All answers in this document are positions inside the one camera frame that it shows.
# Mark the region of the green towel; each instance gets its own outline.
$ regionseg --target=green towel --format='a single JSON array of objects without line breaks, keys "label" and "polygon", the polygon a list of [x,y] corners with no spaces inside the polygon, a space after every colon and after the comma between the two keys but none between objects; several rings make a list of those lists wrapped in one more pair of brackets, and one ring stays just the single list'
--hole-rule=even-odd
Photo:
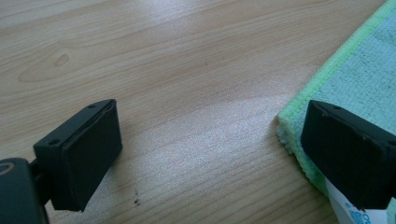
[{"label": "green towel", "polygon": [[[278,114],[280,141],[327,196],[323,174],[300,143],[311,99],[340,105],[396,134],[396,0],[388,0],[364,23]],[[389,223],[395,223],[395,200],[387,211]]]}]

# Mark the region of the towel tag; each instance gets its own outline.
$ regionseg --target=towel tag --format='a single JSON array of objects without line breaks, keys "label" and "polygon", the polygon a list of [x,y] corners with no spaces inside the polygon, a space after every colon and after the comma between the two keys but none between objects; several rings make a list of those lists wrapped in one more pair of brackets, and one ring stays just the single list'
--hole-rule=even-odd
[{"label": "towel tag", "polygon": [[332,209],[341,224],[384,224],[388,223],[387,210],[357,209],[344,194],[326,178]]}]

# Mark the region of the towel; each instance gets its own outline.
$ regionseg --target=towel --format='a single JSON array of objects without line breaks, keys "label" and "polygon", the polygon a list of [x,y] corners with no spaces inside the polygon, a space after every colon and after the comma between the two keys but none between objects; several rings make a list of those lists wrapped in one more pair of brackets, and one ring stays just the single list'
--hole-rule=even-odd
[{"label": "towel", "polygon": [[[328,196],[325,178],[300,142],[309,100],[339,105],[396,134],[396,0],[388,0],[279,112],[277,134],[311,183]],[[395,223],[396,200],[387,209]]]}]

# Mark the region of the wooden table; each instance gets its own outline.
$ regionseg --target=wooden table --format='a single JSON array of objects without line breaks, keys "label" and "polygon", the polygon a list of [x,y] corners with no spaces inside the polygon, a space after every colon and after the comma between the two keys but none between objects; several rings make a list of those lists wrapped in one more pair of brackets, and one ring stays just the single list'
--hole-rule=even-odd
[{"label": "wooden table", "polygon": [[384,2],[2,0],[0,158],[115,98],[121,155],[52,223],[336,223],[276,114]]}]

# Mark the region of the light brown tabletop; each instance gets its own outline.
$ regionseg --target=light brown tabletop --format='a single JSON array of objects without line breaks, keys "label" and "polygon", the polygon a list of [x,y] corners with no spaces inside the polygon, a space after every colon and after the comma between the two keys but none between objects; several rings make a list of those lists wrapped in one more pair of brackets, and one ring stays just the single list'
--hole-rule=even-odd
[{"label": "light brown tabletop", "polygon": [[384,2],[2,0],[0,159],[114,98],[120,156],[51,223],[336,223],[276,114]]}]

